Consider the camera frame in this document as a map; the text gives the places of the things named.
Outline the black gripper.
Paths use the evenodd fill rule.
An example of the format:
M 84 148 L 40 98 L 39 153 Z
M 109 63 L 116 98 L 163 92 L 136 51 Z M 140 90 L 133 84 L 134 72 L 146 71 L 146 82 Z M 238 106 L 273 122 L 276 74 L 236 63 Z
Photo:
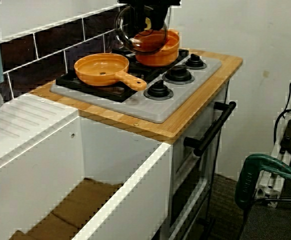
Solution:
M 151 29 L 162 28 L 170 6 L 180 6 L 180 0 L 118 0 L 119 4 L 145 5 L 145 15 Z

